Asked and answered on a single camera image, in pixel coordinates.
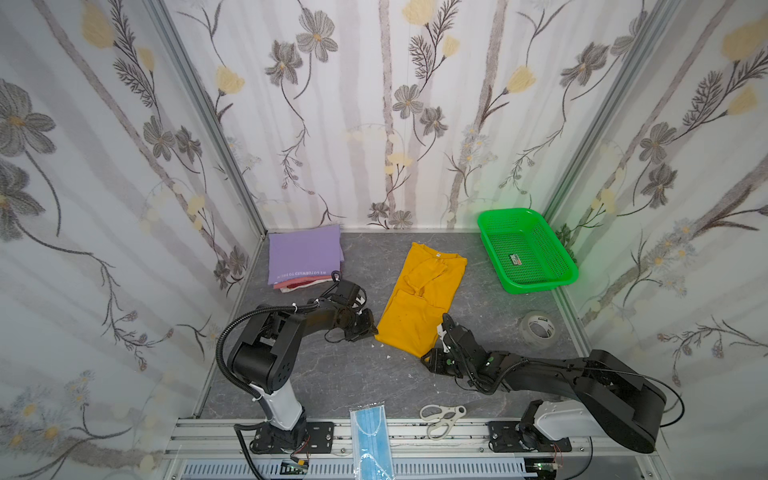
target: blue surgical mask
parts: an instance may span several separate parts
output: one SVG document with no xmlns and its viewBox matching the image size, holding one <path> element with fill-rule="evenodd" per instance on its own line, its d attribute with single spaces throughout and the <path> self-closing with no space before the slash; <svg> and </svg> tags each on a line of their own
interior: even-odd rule
<svg viewBox="0 0 768 480">
<path fill-rule="evenodd" d="M 384 406 L 349 413 L 357 480 L 393 480 Z"/>
</svg>

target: scissors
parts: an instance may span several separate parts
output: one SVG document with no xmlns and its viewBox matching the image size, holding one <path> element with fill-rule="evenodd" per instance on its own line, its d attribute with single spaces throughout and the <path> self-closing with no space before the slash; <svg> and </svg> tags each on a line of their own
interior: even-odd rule
<svg viewBox="0 0 768 480">
<path fill-rule="evenodd" d="M 424 415 L 424 410 L 426 409 L 439 409 L 440 413 L 433 413 L 431 415 Z M 459 420 L 461 417 L 467 414 L 467 408 L 463 405 L 455 406 L 455 407 L 445 407 L 442 405 L 424 405 L 422 409 L 419 411 L 419 417 L 425 422 L 434 422 L 431 425 L 427 425 L 427 436 L 431 440 L 440 440 L 444 438 L 446 435 L 448 435 L 448 432 L 451 431 L 453 428 L 453 425 L 456 424 L 456 421 Z M 432 433 L 440 429 L 442 427 L 445 427 L 445 431 L 440 435 L 433 435 Z"/>
</svg>

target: yellow cloth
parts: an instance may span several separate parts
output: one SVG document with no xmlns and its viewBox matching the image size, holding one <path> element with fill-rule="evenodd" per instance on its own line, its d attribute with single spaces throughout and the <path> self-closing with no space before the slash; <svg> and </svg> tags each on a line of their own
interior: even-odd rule
<svg viewBox="0 0 768 480">
<path fill-rule="evenodd" d="M 381 343 L 418 357 L 437 340 L 437 325 L 451 308 L 467 259 L 414 243 L 379 322 Z"/>
</svg>

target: green plastic basket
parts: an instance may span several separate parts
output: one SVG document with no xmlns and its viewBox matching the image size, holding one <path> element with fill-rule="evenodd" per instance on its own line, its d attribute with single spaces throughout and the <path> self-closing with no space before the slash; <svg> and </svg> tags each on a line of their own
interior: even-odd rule
<svg viewBox="0 0 768 480">
<path fill-rule="evenodd" d="M 538 212 L 488 210 L 480 214 L 478 225 L 498 279 L 509 293 L 552 290 L 578 278 L 576 264 Z"/>
</svg>

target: floral wallpaper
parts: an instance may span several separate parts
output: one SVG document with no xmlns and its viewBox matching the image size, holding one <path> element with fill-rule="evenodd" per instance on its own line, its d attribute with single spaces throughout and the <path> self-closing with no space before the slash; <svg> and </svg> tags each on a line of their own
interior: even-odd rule
<svg viewBox="0 0 768 480">
<path fill-rule="evenodd" d="M 258 239 L 141 3 L 4 2 L 0 71 L 3 474 L 161 475 Z"/>
<path fill-rule="evenodd" d="M 374 230 L 543 210 L 654 7 L 166 4 L 267 226 Z"/>
<path fill-rule="evenodd" d="M 764 3 L 684 2 L 552 223 L 593 347 L 683 396 L 678 480 L 765 478 L 767 77 Z"/>
</svg>

